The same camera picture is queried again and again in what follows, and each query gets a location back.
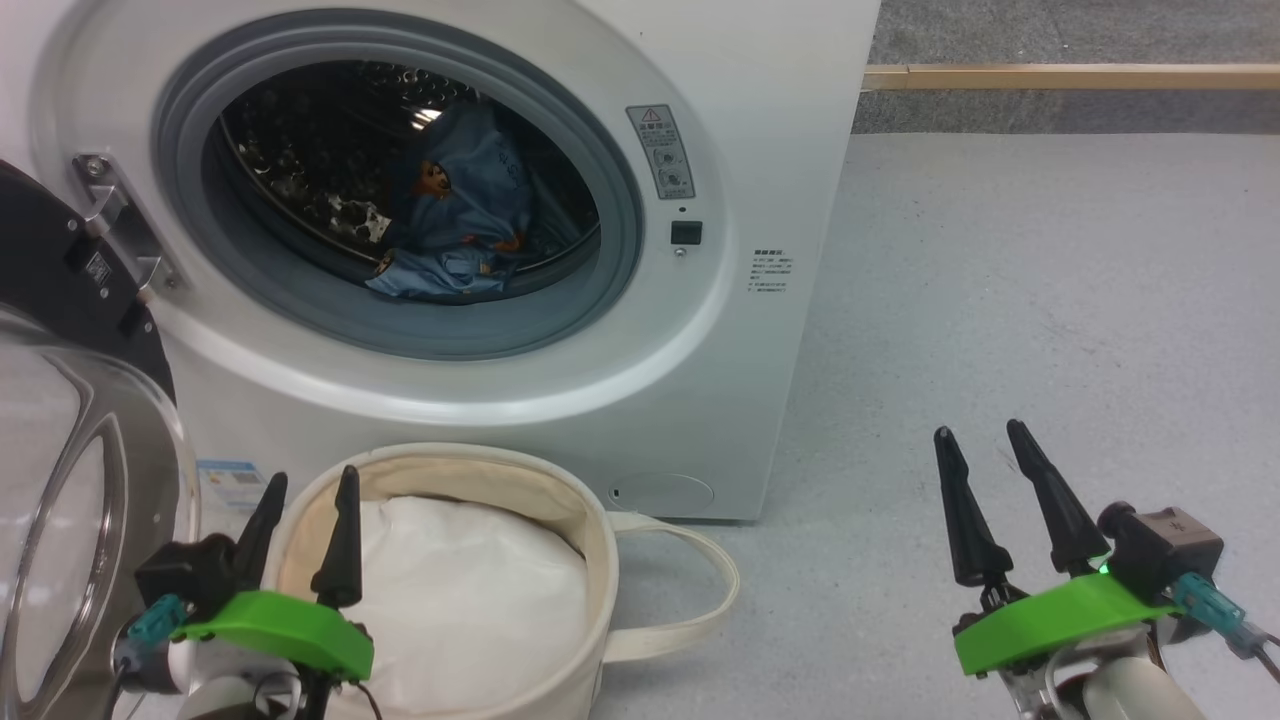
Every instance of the blue and white label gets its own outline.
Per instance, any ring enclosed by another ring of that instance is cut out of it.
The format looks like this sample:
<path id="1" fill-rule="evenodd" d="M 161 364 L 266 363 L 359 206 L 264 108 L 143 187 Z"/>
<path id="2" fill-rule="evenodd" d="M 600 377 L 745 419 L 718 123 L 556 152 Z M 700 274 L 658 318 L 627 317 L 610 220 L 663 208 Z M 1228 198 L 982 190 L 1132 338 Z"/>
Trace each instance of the blue and white label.
<path id="1" fill-rule="evenodd" d="M 239 460 L 197 460 L 200 492 L 216 497 L 229 510 L 252 512 L 266 492 L 266 480 L 252 462 Z"/>

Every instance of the blue garment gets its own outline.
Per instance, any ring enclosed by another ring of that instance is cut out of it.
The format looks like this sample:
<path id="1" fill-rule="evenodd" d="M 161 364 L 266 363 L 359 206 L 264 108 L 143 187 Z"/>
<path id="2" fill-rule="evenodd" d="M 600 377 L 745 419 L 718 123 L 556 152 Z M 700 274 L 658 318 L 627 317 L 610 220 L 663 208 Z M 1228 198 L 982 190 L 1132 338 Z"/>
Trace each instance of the blue garment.
<path id="1" fill-rule="evenodd" d="M 460 102 L 388 168 L 388 254 L 365 284 L 393 297 L 502 291 L 527 256 L 534 195 L 493 106 Z"/>

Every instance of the floor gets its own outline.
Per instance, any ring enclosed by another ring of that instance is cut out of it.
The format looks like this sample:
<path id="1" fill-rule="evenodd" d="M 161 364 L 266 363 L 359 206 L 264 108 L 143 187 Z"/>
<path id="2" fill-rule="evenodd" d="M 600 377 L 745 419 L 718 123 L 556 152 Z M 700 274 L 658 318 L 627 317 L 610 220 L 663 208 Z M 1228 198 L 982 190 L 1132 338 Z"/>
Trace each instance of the floor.
<path id="1" fill-rule="evenodd" d="M 882 0 L 870 63 L 1277 63 L 1274 0 Z M 1280 133 L 1280 92 L 863 95 L 854 131 Z"/>
<path id="2" fill-rule="evenodd" d="M 855 137 L 764 516 L 707 527 L 744 593 L 721 637 L 609 667 L 593 720 L 1015 717 L 964 678 L 931 436 L 948 424 L 1015 583 L 1059 582 L 1004 423 L 1094 512 L 1178 505 L 1217 580 L 1280 628 L 1280 138 Z M 623 543 L 617 621 L 714 605 L 701 560 Z M 1216 638 L 1169 650 L 1210 717 L 1277 689 Z"/>

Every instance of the white cloth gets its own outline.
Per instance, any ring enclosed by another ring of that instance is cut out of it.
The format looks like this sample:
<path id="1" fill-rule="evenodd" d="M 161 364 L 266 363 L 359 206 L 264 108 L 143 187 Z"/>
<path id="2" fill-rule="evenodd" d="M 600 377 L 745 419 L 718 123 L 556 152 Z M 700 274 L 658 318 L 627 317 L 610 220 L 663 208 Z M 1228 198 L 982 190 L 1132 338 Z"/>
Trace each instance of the white cloth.
<path id="1" fill-rule="evenodd" d="M 485 505 L 362 502 L 369 689 L 387 716 L 474 710 L 563 667 L 586 637 L 586 564 L 550 530 Z"/>

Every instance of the front-loading washing machine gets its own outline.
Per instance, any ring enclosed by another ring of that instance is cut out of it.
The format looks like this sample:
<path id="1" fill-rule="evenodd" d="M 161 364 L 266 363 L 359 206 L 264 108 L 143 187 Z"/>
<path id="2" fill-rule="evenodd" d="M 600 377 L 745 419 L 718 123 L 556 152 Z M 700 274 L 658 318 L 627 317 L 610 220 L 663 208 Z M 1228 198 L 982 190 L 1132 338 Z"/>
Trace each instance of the front-loading washing machine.
<path id="1" fill-rule="evenodd" d="M 474 442 L 750 519 L 877 5 L 28 3 L 0 152 L 131 263 L 206 468 Z M 458 102 L 513 138 L 543 241 L 498 292 L 380 295 L 385 159 Z"/>

